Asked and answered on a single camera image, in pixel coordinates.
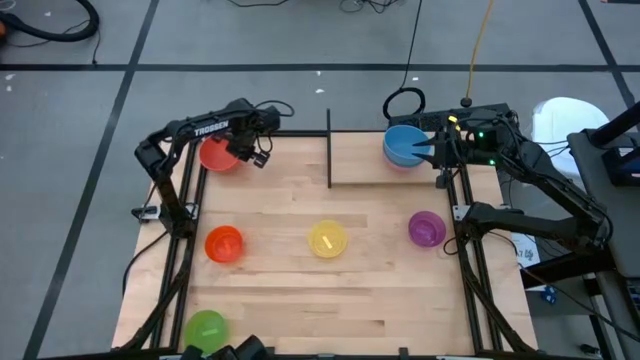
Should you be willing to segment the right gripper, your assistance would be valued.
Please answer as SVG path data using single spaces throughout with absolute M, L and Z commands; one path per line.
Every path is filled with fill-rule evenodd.
M 458 139 L 457 133 L 449 126 L 440 127 L 433 138 L 412 144 L 414 147 L 432 146 L 433 155 L 414 153 L 439 171 L 436 177 L 436 187 L 446 189 L 453 183 L 456 176 L 462 173 L 465 166 L 465 159 L 461 153 L 462 143 Z

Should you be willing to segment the blue large bowl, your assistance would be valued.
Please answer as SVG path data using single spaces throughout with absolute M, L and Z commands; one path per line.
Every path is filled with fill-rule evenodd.
M 383 152 L 386 158 L 396 166 L 412 168 L 420 165 L 423 159 L 415 153 L 429 155 L 431 147 L 415 146 L 429 139 L 419 128 L 409 125 L 396 125 L 388 128 L 383 137 Z

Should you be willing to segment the red large bowl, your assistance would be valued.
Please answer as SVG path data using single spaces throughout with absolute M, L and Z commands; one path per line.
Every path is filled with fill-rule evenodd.
M 199 160 L 206 169 L 225 173 L 235 169 L 240 160 L 227 151 L 227 139 L 209 138 L 203 142 L 199 150 Z

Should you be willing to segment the purple translucent small bowl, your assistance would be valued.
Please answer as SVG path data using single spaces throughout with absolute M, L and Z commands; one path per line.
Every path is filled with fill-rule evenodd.
M 409 220 L 410 240 L 420 247 L 436 247 L 446 237 L 446 225 L 442 218 L 431 211 L 415 213 Z

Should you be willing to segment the orange translucent small bowl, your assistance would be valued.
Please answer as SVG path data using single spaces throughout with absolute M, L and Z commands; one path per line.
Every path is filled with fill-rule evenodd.
M 231 225 L 219 226 L 207 235 L 204 250 L 207 257 L 214 262 L 235 262 L 244 253 L 243 237 L 240 231 Z

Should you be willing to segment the yellow translucent small bowl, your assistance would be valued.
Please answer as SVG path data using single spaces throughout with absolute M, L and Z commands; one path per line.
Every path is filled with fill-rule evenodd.
M 311 227 L 308 245 L 312 253 L 321 258 L 341 255 L 349 242 L 345 228 L 333 220 L 322 220 Z

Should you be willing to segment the green translucent small bowl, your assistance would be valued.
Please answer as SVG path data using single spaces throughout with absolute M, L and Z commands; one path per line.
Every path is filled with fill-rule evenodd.
M 213 310 L 196 312 L 184 330 L 184 346 L 194 346 L 205 354 L 212 354 L 227 344 L 229 328 L 225 318 Z

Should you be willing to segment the black computer box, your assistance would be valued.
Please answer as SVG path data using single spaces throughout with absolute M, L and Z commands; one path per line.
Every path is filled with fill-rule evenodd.
M 434 132 L 448 119 L 450 115 L 459 120 L 469 118 L 474 112 L 479 110 L 489 110 L 497 113 L 506 114 L 510 111 L 507 103 L 498 103 L 482 106 L 472 106 L 469 108 L 458 108 L 442 111 L 432 111 L 420 114 L 410 114 L 391 117 L 388 120 L 388 127 L 398 125 L 408 125 L 421 129 L 425 132 Z

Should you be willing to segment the white rounded bin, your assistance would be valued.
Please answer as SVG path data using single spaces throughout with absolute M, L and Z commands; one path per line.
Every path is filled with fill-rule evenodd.
M 537 104 L 526 132 L 532 141 L 551 152 L 564 147 L 567 137 L 583 129 L 597 129 L 609 122 L 595 105 L 569 97 L 556 97 Z

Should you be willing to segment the white paper sheet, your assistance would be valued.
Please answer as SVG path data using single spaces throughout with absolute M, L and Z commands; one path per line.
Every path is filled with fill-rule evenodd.
M 540 256 L 535 240 L 525 234 L 513 233 L 512 241 L 516 246 L 518 262 L 524 267 L 536 265 Z

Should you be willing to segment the black angular stand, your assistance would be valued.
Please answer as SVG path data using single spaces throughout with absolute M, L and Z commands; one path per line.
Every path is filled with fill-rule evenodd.
M 640 124 L 640 101 L 589 135 L 604 149 L 602 161 L 614 186 L 640 187 L 640 140 L 628 130 Z

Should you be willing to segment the grey side desk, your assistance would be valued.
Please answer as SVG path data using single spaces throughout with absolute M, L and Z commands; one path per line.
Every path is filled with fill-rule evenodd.
M 586 134 L 568 136 L 587 192 L 606 207 L 613 222 L 608 249 L 617 271 L 626 278 L 640 278 L 640 187 L 616 187 L 606 172 L 603 149 L 594 147 Z

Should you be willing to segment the black aluminium table frame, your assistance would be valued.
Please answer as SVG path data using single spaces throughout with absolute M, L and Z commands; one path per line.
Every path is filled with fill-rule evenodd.
M 502 348 L 481 304 L 469 296 L 454 244 L 421 248 L 408 236 L 416 212 L 450 221 L 456 203 L 499 205 L 491 167 L 472 166 L 452 190 L 431 184 L 331 185 L 324 131 L 281 132 L 263 168 L 202 172 L 184 159 L 174 177 L 200 206 L 185 289 L 159 326 L 163 346 L 183 341 L 194 313 L 223 315 L 231 343 L 250 335 L 284 354 L 468 355 Z M 311 227 L 333 220 L 349 242 L 335 258 L 308 245 Z M 216 227 L 237 228 L 243 255 L 210 260 L 205 240 Z

